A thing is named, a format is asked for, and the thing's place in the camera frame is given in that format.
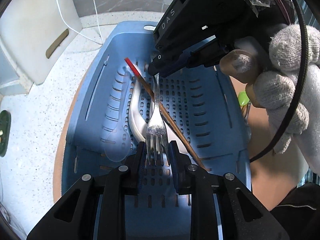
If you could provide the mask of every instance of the white glove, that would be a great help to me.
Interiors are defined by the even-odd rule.
[[[289,127],[274,151],[284,153],[293,138],[311,169],[320,173],[320,33],[311,26],[307,26],[307,30],[309,67],[305,87]],[[288,110],[297,83],[301,60],[299,25],[290,25],[272,38],[269,56],[275,69],[254,77],[252,83],[255,99],[266,108],[270,130],[274,134]],[[248,56],[239,55],[231,64],[236,73],[243,76],[249,70],[252,72],[255,67],[252,61]]]

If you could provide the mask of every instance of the chopstick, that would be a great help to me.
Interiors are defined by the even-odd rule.
[[[151,99],[154,101],[154,93],[151,89],[151,87],[149,86],[149,84],[143,79],[143,77],[140,75],[140,73],[137,71],[136,67],[132,64],[132,62],[128,59],[125,58],[124,59],[126,61],[126,63],[128,64],[128,66],[131,68],[131,70],[133,71],[134,75],[137,77],[138,81],[142,84],[142,86],[144,87],[144,89],[148,92],[148,94],[151,96]],[[174,120],[172,119],[172,117],[168,114],[167,110],[164,108],[163,104],[160,102],[160,111],[162,112],[162,115],[165,117],[165,119],[169,122],[170,126],[173,128],[173,130],[175,131],[175,133],[178,135],[178,137],[180,138],[180,140],[182,141],[183,145],[186,147],[188,153],[191,155],[191,157],[195,160],[195,162],[203,169],[206,170],[205,166],[203,165],[203,163],[201,162],[200,158],[198,157],[198,155],[196,154],[196,152],[193,150],[193,148],[191,147],[190,143],[187,141],[187,139],[185,138],[185,136],[182,134],[182,132],[180,131],[179,127],[177,126],[177,124],[174,122]]]
[[[246,105],[244,105],[244,106],[242,106],[241,107],[241,113],[242,113],[242,115],[245,113],[245,111],[247,110],[247,106],[248,106],[248,104],[246,104]]]

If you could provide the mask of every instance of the metal bolt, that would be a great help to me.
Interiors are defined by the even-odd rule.
[[[83,181],[88,181],[88,180],[90,180],[91,179],[91,175],[90,174],[84,174],[83,176],[82,176],[82,180]]]
[[[225,177],[226,177],[226,179],[228,179],[228,180],[234,180],[234,178],[235,178],[235,176],[234,176],[232,173],[227,173],[227,174],[225,175]]]
[[[119,167],[119,171],[127,171],[128,170],[128,166],[126,165],[122,165]]]
[[[189,170],[189,171],[196,171],[197,169],[198,169],[198,166],[195,165],[195,164],[190,164],[190,165],[188,166],[188,170]]]

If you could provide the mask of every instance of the red chopstick tip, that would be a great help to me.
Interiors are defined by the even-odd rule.
[[[125,58],[124,61],[128,64],[128,66],[130,67],[130,69],[132,70],[132,72],[138,77],[140,76],[140,73],[138,72],[138,70],[136,69],[136,67],[133,65],[133,63],[131,62],[131,60],[129,60],[129,58]]]

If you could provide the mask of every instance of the white plastic container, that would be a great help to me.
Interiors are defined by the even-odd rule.
[[[73,0],[59,0],[59,3],[65,21],[81,31]],[[75,32],[68,30],[66,38],[57,42],[66,30],[56,0],[12,0],[0,18],[2,43],[18,67],[36,84],[44,82],[54,63],[76,37]],[[50,46],[56,48],[53,53],[48,53]]]

